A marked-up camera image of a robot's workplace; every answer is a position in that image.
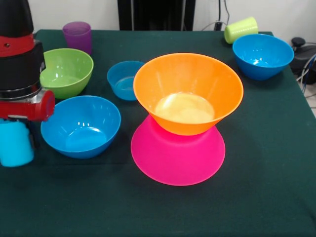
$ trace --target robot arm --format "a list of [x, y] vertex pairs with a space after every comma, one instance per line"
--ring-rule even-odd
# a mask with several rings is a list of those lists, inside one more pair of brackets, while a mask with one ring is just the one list
[[27, 0], [0, 0], [0, 118], [45, 121], [54, 111], [52, 91], [40, 84], [43, 46], [33, 39]]

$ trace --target small blue bowl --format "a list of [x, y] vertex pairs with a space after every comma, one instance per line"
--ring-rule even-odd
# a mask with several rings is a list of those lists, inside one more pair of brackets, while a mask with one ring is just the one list
[[266, 80], [281, 72], [294, 58], [291, 46], [269, 35], [252, 34], [233, 44], [241, 71], [254, 80]]
[[48, 145], [65, 156], [87, 159], [102, 153], [119, 130], [117, 107], [98, 96], [77, 96], [58, 103], [40, 126]]
[[138, 70], [144, 65], [138, 61], [125, 61], [112, 66], [107, 74], [108, 82], [114, 94], [123, 100], [136, 100], [133, 83]]

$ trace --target plastic cup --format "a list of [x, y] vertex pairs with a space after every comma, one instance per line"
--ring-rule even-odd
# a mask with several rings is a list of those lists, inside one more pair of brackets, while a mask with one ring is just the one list
[[237, 21], [226, 26], [224, 31], [224, 37], [227, 43], [232, 44], [241, 36], [257, 33], [258, 25], [256, 19], [253, 17], [248, 17], [246, 19]]
[[63, 33], [69, 48], [79, 49], [91, 54], [91, 26], [83, 21], [75, 21], [63, 27]]
[[22, 122], [0, 119], [0, 163], [6, 167], [16, 167], [33, 160], [29, 130]]
[[107, 79], [118, 98], [136, 100], [133, 89], [134, 77], [143, 65], [143, 62], [125, 61], [117, 63], [109, 69]]

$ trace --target cyan cup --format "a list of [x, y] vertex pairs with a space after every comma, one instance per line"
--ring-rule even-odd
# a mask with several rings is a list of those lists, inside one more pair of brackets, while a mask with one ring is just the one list
[[29, 134], [24, 123], [0, 119], [0, 163], [3, 166], [16, 167], [33, 160]]

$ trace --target green bowl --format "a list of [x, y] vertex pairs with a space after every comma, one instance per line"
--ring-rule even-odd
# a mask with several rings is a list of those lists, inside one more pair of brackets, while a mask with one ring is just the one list
[[40, 74], [41, 85], [52, 90], [57, 99], [67, 99], [82, 92], [88, 84], [93, 60], [85, 52], [59, 48], [44, 53], [46, 69]]

